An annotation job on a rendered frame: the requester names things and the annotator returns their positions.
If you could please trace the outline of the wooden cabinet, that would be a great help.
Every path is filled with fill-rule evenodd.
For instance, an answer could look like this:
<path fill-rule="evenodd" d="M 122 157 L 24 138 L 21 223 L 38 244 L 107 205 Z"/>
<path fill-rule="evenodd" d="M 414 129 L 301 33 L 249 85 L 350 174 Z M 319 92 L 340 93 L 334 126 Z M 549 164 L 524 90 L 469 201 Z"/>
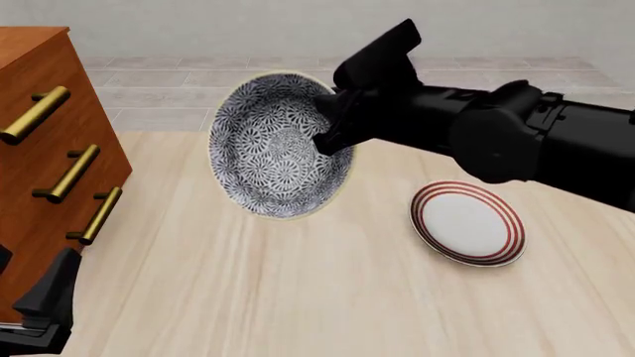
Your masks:
<path fill-rule="evenodd" d="M 70 98 L 17 146 L 0 141 L 0 243 L 13 258 L 0 276 L 0 323 L 22 317 L 13 304 L 65 248 L 80 250 L 67 232 L 83 231 L 101 201 L 122 189 L 132 168 L 65 27 L 0 27 L 0 130 L 30 109 L 32 94 L 63 86 Z M 100 154 L 61 204 L 33 198 L 75 159 L 68 151 L 97 145 Z"/>

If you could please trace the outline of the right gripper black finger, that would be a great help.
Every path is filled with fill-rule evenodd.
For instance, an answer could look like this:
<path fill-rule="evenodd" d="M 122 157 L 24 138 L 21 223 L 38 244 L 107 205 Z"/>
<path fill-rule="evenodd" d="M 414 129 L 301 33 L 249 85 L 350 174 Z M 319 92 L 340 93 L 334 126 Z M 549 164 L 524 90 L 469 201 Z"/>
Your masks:
<path fill-rule="evenodd" d="M 325 133 L 313 136 L 320 154 L 333 155 L 368 140 L 358 116 L 361 91 L 339 91 L 314 97 L 317 112 L 328 121 Z"/>

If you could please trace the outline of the white plate with red rings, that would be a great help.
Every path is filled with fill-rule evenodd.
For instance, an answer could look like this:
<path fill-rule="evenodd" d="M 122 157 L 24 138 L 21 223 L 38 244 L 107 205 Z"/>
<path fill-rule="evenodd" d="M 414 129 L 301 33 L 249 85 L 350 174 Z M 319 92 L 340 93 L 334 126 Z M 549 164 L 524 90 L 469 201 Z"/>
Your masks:
<path fill-rule="evenodd" d="M 527 247 L 518 213 L 499 195 L 474 183 L 427 183 L 413 196 L 409 215 L 431 249 L 471 267 L 512 264 Z"/>

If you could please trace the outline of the black white patterned bowl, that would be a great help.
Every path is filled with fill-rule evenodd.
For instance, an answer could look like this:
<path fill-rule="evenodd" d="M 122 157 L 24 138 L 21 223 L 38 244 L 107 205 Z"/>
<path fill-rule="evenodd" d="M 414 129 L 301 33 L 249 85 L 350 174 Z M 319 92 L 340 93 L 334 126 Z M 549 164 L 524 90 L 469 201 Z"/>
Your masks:
<path fill-rule="evenodd" d="M 294 219 L 326 207 L 343 189 L 353 148 L 325 156 L 313 141 L 328 127 L 315 97 L 333 94 L 297 71 L 259 73 L 219 104 L 209 128 L 209 165 L 232 201 L 257 216 Z"/>

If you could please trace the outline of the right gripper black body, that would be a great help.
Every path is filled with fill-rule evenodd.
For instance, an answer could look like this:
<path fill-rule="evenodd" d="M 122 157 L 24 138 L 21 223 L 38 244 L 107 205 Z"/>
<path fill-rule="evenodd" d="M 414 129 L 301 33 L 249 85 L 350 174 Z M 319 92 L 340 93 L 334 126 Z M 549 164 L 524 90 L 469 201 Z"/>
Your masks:
<path fill-rule="evenodd" d="M 333 74 L 335 112 L 354 105 L 419 112 L 423 84 L 408 54 L 422 42 L 413 20 L 403 20 L 342 62 Z"/>

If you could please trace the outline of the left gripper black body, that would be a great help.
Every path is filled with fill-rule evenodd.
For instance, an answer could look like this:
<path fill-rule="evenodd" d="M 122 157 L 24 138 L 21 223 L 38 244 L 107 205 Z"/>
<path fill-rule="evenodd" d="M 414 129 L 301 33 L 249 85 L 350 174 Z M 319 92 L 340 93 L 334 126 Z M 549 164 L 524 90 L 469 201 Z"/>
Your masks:
<path fill-rule="evenodd" d="M 45 329 L 20 323 L 0 323 L 0 356 L 61 354 L 71 336 L 72 320 L 51 323 Z"/>

